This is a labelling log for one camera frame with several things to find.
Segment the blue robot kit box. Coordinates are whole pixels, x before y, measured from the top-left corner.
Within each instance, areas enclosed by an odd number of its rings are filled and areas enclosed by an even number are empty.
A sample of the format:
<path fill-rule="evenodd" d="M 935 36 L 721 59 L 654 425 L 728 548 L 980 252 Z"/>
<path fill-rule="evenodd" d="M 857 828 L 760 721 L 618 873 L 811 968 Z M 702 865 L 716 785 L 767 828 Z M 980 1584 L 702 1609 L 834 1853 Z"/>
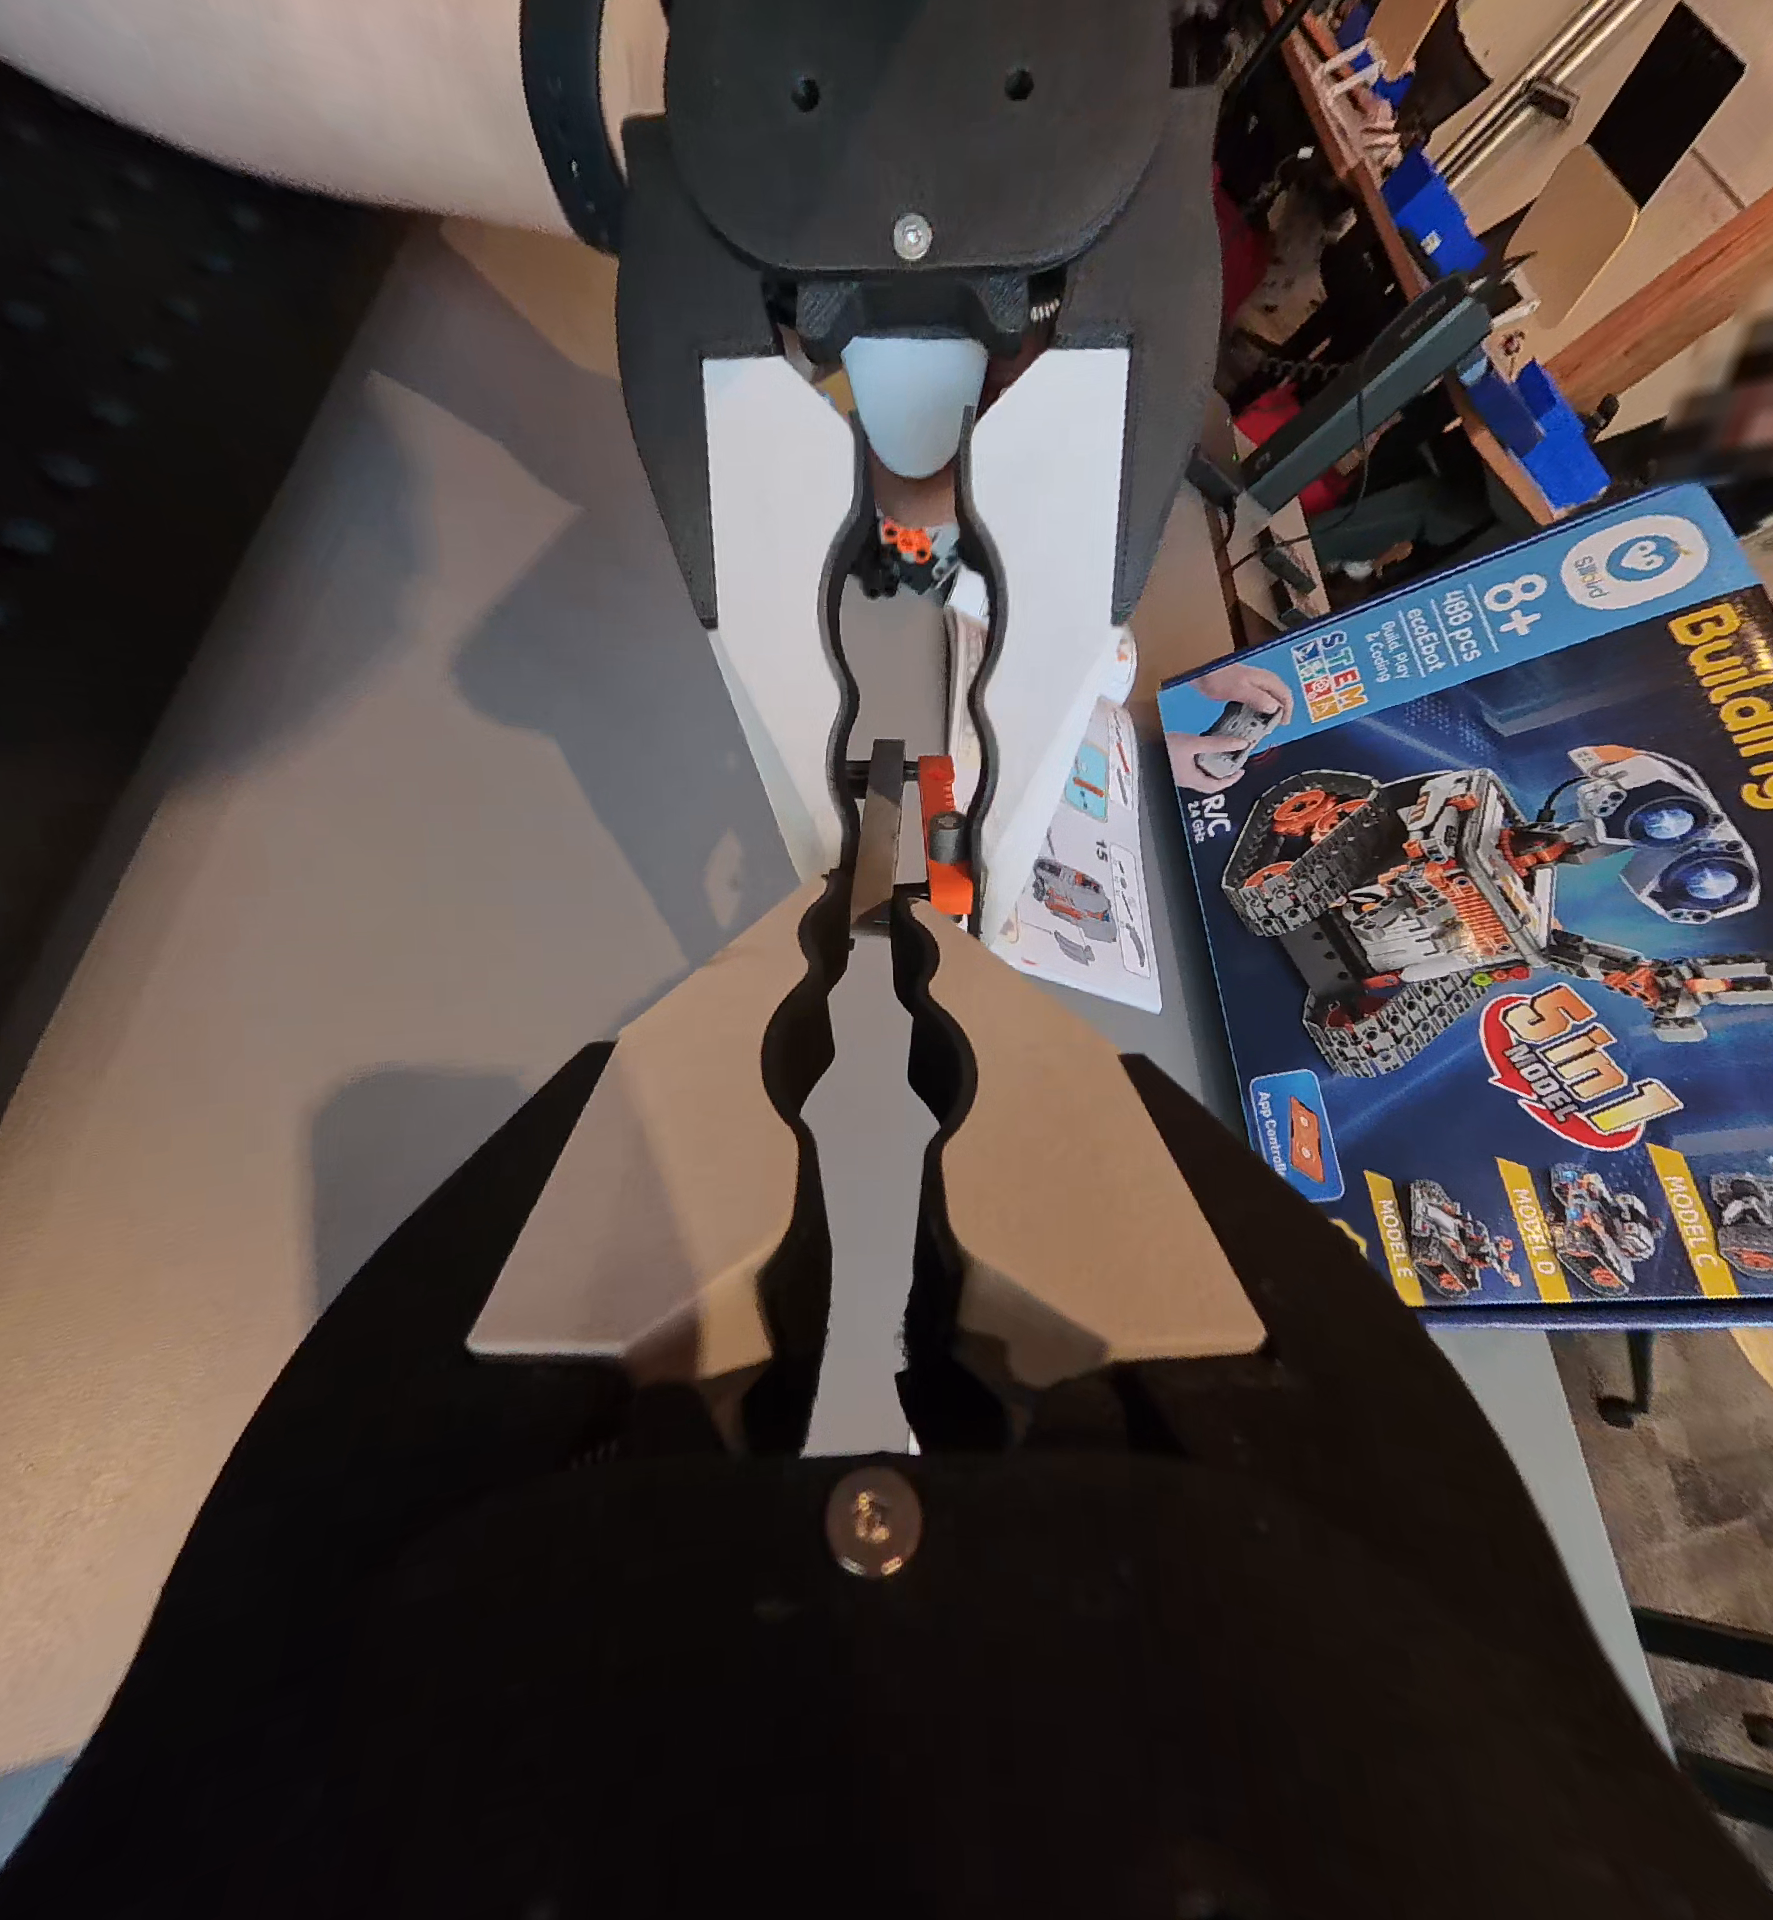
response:
<path fill-rule="evenodd" d="M 1701 486 L 1160 686 L 1254 1154 L 1414 1310 L 1773 1327 L 1773 601 Z"/>

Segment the black perforated panel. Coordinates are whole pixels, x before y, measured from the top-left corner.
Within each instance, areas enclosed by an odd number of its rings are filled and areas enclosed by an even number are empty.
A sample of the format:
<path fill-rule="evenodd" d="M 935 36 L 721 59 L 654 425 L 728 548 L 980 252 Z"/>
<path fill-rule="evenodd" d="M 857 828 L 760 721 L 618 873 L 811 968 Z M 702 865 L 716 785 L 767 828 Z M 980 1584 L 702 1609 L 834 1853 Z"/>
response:
<path fill-rule="evenodd" d="M 0 63 L 0 1118 L 400 241 Z"/>

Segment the red bag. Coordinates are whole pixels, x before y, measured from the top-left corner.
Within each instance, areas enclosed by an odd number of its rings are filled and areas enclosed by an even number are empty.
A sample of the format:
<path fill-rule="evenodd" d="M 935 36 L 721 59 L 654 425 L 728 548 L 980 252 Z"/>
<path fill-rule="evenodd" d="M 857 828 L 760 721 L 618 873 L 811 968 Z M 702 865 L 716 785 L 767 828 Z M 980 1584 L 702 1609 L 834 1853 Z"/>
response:
<path fill-rule="evenodd" d="M 1257 449 L 1299 408 L 1278 323 L 1268 320 L 1257 303 L 1270 269 L 1270 234 L 1244 221 L 1217 175 L 1211 208 L 1223 258 L 1214 392 L 1227 407 L 1233 433 Z"/>

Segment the black wristband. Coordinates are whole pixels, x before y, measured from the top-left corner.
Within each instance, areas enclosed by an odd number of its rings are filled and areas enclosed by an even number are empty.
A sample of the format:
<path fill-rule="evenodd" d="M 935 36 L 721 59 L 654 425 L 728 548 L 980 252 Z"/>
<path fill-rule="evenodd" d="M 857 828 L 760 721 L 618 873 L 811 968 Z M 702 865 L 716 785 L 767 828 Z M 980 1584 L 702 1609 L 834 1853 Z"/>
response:
<path fill-rule="evenodd" d="M 628 191 L 601 97 L 603 4 L 522 4 L 522 100 L 545 178 L 565 224 L 586 248 L 618 255 Z"/>

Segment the person's left forearm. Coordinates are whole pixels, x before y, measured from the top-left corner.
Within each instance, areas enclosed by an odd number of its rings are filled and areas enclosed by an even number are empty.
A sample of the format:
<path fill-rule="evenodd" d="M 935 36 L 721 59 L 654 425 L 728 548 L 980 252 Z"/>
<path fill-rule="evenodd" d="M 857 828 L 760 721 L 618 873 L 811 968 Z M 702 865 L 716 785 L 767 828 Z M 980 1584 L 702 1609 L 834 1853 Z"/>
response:
<path fill-rule="evenodd" d="M 518 4 L 0 4 L 0 63 L 257 178 L 567 231 Z"/>

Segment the grey orange brick robot model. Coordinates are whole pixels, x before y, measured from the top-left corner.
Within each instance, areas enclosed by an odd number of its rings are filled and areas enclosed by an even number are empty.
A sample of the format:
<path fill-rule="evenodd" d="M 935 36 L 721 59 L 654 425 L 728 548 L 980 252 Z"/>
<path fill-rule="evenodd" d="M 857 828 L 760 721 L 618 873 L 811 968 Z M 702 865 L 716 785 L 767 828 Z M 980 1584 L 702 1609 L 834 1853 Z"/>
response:
<path fill-rule="evenodd" d="M 874 513 L 874 536 L 861 546 L 853 575 L 864 598 L 911 594 L 945 605 L 960 571 L 960 530 L 952 520 L 916 526 Z"/>

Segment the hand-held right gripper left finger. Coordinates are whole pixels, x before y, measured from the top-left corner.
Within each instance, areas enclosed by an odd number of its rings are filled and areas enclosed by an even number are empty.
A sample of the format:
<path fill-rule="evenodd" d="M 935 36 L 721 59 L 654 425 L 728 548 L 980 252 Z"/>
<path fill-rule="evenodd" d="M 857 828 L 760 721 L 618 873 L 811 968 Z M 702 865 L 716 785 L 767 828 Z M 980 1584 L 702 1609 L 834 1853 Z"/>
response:
<path fill-rule="evenodd" d="M 841 974 L 845 879 L 820 876 L 614 1036 L 470 1355 L 813 1411 L 831 1236 L 801 1106 L 831 1067 Z"/>

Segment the dark teal device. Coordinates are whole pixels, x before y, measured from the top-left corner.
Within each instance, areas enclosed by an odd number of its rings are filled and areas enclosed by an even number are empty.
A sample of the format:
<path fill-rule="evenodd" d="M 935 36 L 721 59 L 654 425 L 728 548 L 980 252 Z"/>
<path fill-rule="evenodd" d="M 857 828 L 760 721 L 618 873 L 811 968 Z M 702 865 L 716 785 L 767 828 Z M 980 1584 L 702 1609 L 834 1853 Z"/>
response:
<path fill-rule="evenodd" d="M 1491 333 L 1487 283 L 1487 276 L 1455 273 L 1414 295 L 1356 363 L 1257 446 L 1235 469 L 1233 499 L 1278 513 L 1346 451 L 1365 455 L 1409 399 L 1479 360 Z"/>

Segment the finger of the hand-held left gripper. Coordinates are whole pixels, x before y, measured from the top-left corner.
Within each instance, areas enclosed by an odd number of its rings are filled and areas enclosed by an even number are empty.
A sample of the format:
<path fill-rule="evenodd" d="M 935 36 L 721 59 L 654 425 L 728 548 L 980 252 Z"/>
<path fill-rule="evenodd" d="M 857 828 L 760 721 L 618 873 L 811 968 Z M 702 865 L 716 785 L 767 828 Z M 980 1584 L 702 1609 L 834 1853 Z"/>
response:
<path fill-rule="evenodd" d="M 1027 893 L 1095 697 L 1113 667 L 1113 550 L 1129 350 L 1045 350 L 973 425 L 967 527 L 989 639 L 967 713 L 973 928 L 994 943 Z"/>
<path fill-rule="evenodd" d="M 858 446 L 786 357 L 702 360 L 715 663 L 801 882 L 841 865 L 834 771 L 853 686 L 835 646 L 835 563 L 861 504 Z"/>

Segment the wooden table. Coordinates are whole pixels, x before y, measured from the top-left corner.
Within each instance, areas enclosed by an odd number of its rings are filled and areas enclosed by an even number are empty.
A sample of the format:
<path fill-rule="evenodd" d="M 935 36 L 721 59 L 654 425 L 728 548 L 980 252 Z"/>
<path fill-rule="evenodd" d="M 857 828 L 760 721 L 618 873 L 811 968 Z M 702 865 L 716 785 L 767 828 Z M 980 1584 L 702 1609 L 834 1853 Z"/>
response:
<path fill-rule="evenodd" d="M 1640 399 L 1773 287 L 1773 4 L 1312 4 L 1282 68 L 1391 295 L 1491 279 L 1452 407 L 1533 520 L 1502 388 Z"/>

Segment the grey desk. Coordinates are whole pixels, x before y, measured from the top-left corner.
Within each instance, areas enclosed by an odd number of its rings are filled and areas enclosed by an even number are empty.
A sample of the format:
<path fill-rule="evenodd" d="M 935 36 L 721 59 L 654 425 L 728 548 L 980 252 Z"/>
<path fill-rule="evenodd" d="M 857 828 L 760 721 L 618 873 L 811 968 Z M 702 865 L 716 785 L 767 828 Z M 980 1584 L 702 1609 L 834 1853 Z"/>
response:
<path fill-rule="evenodd" d="M 794 884 L 609 289 L 574 241 L 407 238 L 33 994 L 0 1118 L 0 1856 L 322 1306 Z"/>

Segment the open instruction booklet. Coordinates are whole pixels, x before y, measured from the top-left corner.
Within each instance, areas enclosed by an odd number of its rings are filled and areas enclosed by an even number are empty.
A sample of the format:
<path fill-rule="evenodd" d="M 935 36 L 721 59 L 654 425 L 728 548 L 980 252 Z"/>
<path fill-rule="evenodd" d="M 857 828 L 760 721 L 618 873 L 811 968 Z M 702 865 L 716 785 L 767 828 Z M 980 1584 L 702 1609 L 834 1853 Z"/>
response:
<path fill-rule="evenodd" d="M 989 948 L 1017 974 L 1155 1016 L 1162 994 L 1143 859 L 1140 743 L 1123 703 L 1135 672 L 1135 639 L 1116 629 L 1027 884 Z"/>

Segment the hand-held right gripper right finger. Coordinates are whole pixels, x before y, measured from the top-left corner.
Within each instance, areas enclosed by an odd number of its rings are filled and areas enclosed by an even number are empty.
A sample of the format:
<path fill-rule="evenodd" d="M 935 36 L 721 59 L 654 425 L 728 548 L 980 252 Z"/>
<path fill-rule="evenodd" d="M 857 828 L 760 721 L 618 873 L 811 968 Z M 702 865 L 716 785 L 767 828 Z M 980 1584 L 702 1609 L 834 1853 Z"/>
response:
<path fill-rule="evenodd" d="M 892 904 L 921 1154 L 908 1376 L 1041 1395 L 1254 1355 L 1262 1320 L 1125 1059 L 921 900 Z"/>

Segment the orange toothed rack piece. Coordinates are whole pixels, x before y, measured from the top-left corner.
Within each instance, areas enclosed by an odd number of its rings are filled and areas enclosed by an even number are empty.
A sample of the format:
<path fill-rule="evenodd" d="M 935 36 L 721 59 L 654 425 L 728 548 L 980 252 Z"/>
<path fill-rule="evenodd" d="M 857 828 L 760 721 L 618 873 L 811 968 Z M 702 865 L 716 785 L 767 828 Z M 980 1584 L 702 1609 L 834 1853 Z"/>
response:
<path fill-rule="evenodd" d="M 925 821 L 935 811 L 960 811 L 963 815 L 963 809 L 955 801 L 952 761 L 945 757 L 945 755 L 919 757 L 916 761 L 916 791 L 919 791 L 919 811 L 921 811 L 919 828 L 921 828 L 921 862 L 925 862 Z M 952 921 L 967 921 L 973 916 L 974 884 L 973 884 L 973 849 L 970 849 L 970 843 L 967 843 L 967 852 L 970 852 L 970 862 L 960 872 L 959 869 L 931 869 L 925 862 L 925 897 L 931 900 L 935 914 L 940 914 Z"/>

